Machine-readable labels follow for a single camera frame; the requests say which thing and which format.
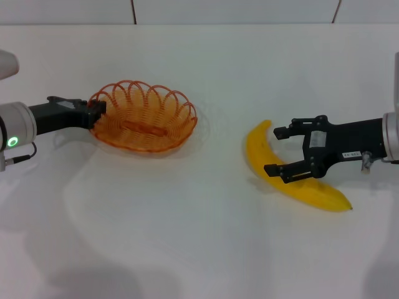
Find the gray robot arm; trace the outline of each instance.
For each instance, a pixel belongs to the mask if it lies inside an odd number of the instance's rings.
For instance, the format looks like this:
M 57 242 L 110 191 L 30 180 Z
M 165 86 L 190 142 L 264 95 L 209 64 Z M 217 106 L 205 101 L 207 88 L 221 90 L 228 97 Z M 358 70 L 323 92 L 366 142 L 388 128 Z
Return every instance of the gray robot arm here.
M 268 164 L 264 170 L 284 183 L 322 178 L 340 162 L 362 161 L 369 173 L 374 161 L 399 164 L 399 54 L 395 57 L 395 110 L 382 118 L 333 125 L 326 115 L 295 118 L 288 127 L 274 129 L 278 140 L 303 135 L 304 159 L 291 164 Z
M 15 55 L 0 50 L 0 80 L 19 71 Z M 21 103 L 0 105 L 0 171 L 7 165 L 16 164 L 32 155 L 5 159 L 4 151 L 33 143 L 37 135 L 68 127 L 92 129 L 94 123 L 106 111 L 103 101 L 90 102 L 60 97 L 48 97 L 48 103 L 30 106 Z

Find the white table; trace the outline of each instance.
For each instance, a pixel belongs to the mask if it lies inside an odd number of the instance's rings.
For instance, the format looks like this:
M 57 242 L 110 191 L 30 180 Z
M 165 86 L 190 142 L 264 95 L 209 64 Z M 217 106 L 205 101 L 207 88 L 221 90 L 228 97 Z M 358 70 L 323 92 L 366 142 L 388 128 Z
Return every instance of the white table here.
M 353 211 L 271 189 L 248 168 L 263 119 L 332 123 L 393 111 L 399 26 L 0 27 L 19 74 L 0 101 L 89 99 L 142 80 L 197 106 L 189 142 L 164 159 L 123 154 L 89 132 L 38 136 L 0 174 L 0 298 L 374 299 L 399 296 L 399 167 L 334 166 Z M 288 161 L 301 141 L 271 140 Z M 26 146 L 8 156 L 30 152 Z

